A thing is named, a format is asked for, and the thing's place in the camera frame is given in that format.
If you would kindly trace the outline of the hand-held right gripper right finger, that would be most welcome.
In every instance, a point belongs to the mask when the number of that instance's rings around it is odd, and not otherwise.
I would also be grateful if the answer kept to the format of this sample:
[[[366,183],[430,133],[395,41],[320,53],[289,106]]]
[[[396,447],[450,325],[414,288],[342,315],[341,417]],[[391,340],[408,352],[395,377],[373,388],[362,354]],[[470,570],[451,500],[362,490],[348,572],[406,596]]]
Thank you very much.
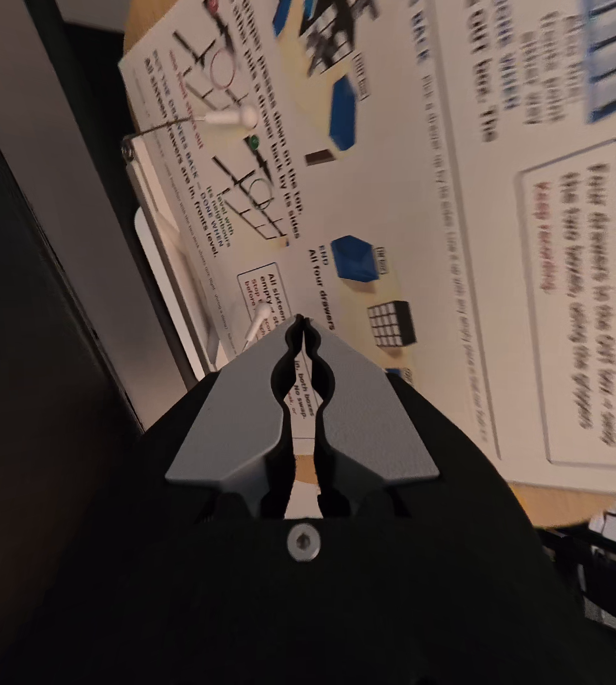
[[[387,373],[341,338],[304,320],[312,361],[313,461],[324,517],[350,517],[376,491],[440,477]]]

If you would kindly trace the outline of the black drawer cabinet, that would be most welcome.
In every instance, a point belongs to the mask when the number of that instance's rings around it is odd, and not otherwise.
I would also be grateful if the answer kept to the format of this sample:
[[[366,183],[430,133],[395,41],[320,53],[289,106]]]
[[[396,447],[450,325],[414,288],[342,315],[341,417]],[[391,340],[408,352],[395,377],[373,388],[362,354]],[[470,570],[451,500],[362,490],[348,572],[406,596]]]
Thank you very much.
[[[137,437],[0,150],[0,671]]]

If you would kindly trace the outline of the printed instruction sheet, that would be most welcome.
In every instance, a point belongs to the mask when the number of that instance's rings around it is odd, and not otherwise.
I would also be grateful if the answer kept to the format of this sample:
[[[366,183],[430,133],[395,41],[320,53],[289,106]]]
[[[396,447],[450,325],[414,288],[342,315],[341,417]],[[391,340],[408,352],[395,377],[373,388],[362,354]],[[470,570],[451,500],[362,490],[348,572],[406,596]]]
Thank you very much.
[[[226,361],[267,301],[507,480],[616,492],[616,1],[176,1],[119,69],[135,124],[259,111],[196,166],[137,142]]]

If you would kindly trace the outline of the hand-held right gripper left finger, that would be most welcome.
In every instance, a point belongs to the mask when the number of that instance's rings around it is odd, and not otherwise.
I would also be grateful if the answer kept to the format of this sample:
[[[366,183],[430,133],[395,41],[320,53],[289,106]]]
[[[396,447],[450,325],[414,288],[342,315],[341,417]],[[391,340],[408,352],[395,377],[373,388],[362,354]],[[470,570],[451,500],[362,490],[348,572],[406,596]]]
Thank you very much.
[[[295,480],[285,399],[303,331],[303,316],[288,319],[218,372],[168,483],[239,494],[255,517],[285,516]]]

